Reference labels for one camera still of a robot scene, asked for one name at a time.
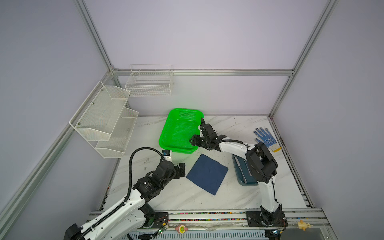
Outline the green plastic perforated basket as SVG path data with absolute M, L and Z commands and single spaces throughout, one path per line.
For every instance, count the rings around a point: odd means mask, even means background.
M 169 112 L 159 138 L 159 146 L 175 153 L 192 154 L 198 147 L 190 143 L 193 135 L 199 135 L 203 112 L 176 108 Z

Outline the dark blue paper napkin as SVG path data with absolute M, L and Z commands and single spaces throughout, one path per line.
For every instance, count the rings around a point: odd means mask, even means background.
M 196 186 L 215 196 L 228 170 L 228 167 L 201 154 L 186 178 Z

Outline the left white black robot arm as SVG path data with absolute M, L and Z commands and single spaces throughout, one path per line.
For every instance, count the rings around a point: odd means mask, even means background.
M 140 178 L 118 203 L 82 226 L 73 224 L 64 235 L 65 240 L 117 240 L 141 228 L 155 217 L 148 202 L 157 197 L 173 179 L 186 176 L 186 164 L 175 166 L 163 161 L 156 170 Z

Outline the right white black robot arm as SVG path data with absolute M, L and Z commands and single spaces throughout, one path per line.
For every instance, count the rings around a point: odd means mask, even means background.
M 257 144 L 253 146 L 225 135 L 218 135 L 204 119 L 201 119 L 200 132 L 190 139 L 193 146 L 230 153 L 247 162 L 251 176 L 258 182 L 262 197 L 260 216 L 256 218 L 256 222 L 264 227 L 284 225 L 286 217 L 282 204 L 276 198 L 275 190 L 278 163 L 272 155 L 280 147 L 270 131 L 267 128 L 256 128 L 254 134 L 257 136 Z

